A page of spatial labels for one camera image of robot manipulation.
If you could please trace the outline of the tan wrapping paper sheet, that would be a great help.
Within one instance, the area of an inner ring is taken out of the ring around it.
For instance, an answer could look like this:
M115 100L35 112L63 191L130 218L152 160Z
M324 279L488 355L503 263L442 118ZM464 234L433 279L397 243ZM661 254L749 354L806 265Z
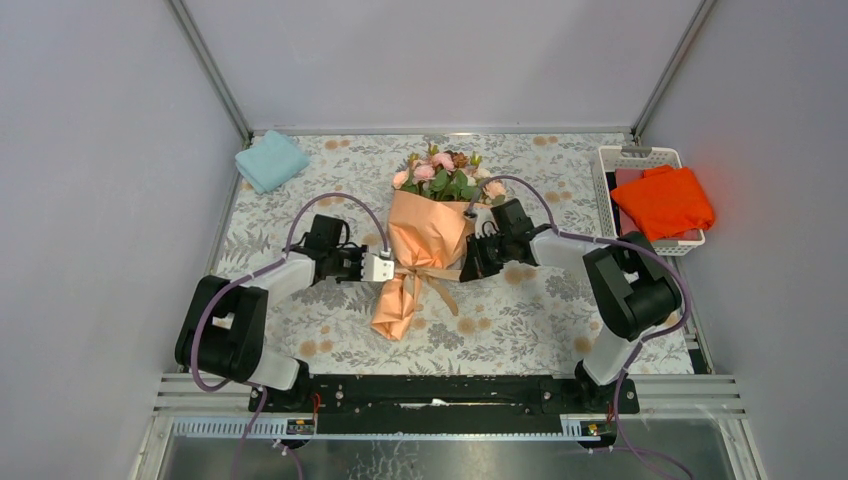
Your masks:
M395 266L457 269L466 254L466 237L472 231L464 217L468 206L469 202L433 202L415 197L392 201L388 238ZM403 339L427 291L435 292L424 286L414 307L412 297L404 290L403 276L394 272L383 285L371 327L388 340Z

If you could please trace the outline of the pink fake flower bunch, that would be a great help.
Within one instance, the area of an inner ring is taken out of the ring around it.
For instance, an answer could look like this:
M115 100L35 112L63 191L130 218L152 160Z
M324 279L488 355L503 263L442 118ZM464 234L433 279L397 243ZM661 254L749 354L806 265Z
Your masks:
M503 180L482 163L476 152L441 150L429 144L425 153L411 153L393 174L392 201L415 197L433 202L470 202L496 206L508 199Z

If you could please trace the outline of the tan ribbon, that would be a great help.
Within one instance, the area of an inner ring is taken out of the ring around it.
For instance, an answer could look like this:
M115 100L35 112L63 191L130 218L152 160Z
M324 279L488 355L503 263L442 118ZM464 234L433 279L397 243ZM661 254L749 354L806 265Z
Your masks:
M460 280L460 270L423 266L405 267L397 264L394 272L403 276L404 290L412 297L414 307L419 303L422 289L424 286L428 286L438 294L453 316L459 315L458 304L443 282L458 283Z

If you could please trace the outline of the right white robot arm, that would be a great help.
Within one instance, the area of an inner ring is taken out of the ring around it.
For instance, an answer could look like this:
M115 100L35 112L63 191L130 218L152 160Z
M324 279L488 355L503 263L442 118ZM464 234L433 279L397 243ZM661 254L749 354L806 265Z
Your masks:
M509 262L584 269L603 326L575 368L571 391L583 410L601 410L640 341L683 304L670 269L639 232L610 239L534 225L516 199L492 209L469 207L464 216L473 230L466 238L461 282L494 276Z

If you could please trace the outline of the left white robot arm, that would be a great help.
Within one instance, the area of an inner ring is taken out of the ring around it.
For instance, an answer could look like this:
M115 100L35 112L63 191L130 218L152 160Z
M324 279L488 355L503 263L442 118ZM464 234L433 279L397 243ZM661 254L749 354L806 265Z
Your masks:
M300 376L308 365L264 349L268 310L327 278L361 281L368 248L343 242L348 232L346 221L317 215L284 258L258 273L238 280L201 278L176 341L176 362L196 374L269 387L285 410L304 407L311 387Z

